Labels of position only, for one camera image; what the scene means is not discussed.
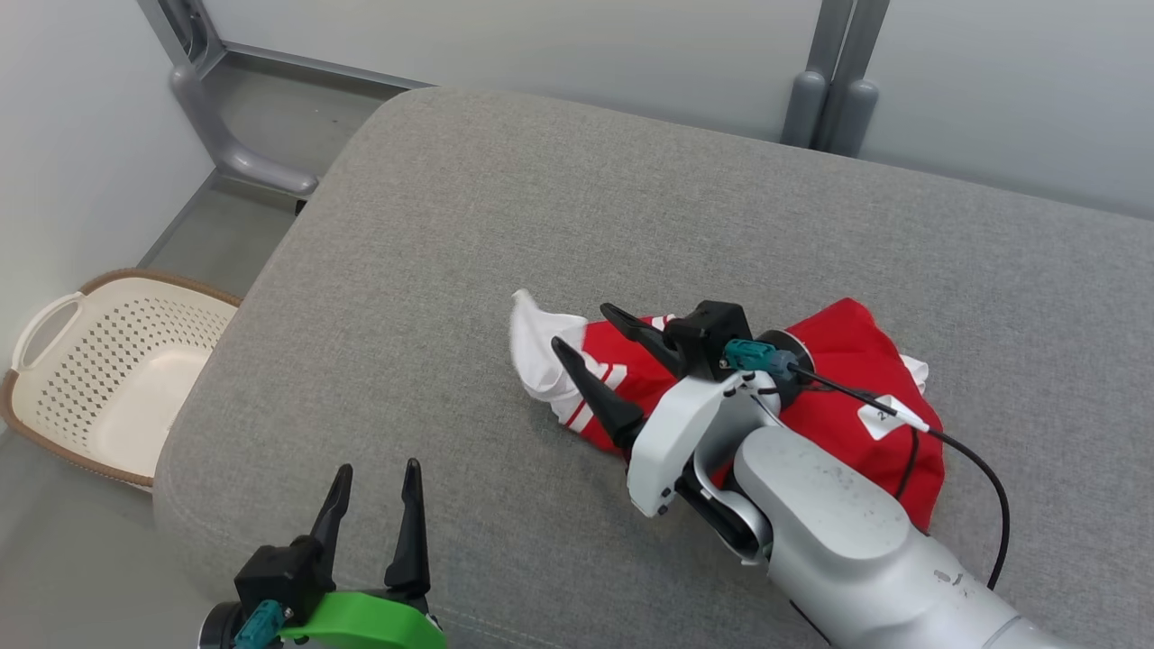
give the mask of red cloth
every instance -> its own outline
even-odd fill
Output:
[[[652,319],[659,328],[665,320]],[[931,427],[942,430],[942,422],[919,393],[898,348],[861,304],[842,299],[787,330],[805,345],[823,376],[849,388],[892,395]],[[606,376],[614,366],[624,366],[628,371],[615,390],[640,405],[646,415],[653,412],[665,391],[676,382],[644,348],[627,341],[608,322],[589,324],[582,351],[609,366]],[[911,428],[902,426],[875,440],[861,422],[861,402],[840,393],[804,390],[782,410],[780,418],[882,488],[894,493],[909,461]],[[597,419],[575,425],[585,408],[582,404],[567,425],[601,450],[617,453]],[[914,525],[926,530],[945,480],[945,464],[941,441],[921,433],[919,441],[914,471],[900,501]]]

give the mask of white plastic basket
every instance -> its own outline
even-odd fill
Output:
[[[67,324],[27,358],[42,327],[72,305]],[[21,334],[0,415],[70,462],[151,487],[168,428],[239,305],[151,270],[93,279],[46,306]]]

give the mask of white wall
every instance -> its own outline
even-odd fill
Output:
[[[134,0],[7,0],[0,21],[0,366],[45,304],[136,266],[212,163]]]
[[[777,140],[820,0],[205,0],[226,42]]]
[[[1154,3],[892,0],[861,157],[1154,217]]]

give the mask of gray cushion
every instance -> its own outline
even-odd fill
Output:
[[[929,363],[946,431],[1006,483],[999,592],[1067,639],[1154,637],[1154,225],[944,178],[518,95],[387,103],[342,154],[172,428],[156,515],[203,589],[307,531],[355,467],[337,552],[380,584],[425,467],[455,647],[822,647],[684,502],[629,502],[508,352],[510,294],[595,316],[702,299],[781,327],[852,296]],[[934,534],[997,547],[964,458]]]

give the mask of white label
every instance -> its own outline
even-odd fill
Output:
[[[881,403],[882,405],[889,405],[901,415],[900,417],[894,417],[887,412],[882,412],[869,404],[862,405],[857,409],[857,417],[861,418],[862,425],[864,425],[865,430],[869,431],[870,437],[876,440],[884,438],[907,424],[916,422],[922,426],[926,425],[921,417],[914,415],[913,410],[906,408],[905,403],[901,403],[892,395],[882,395],[874,401]]]

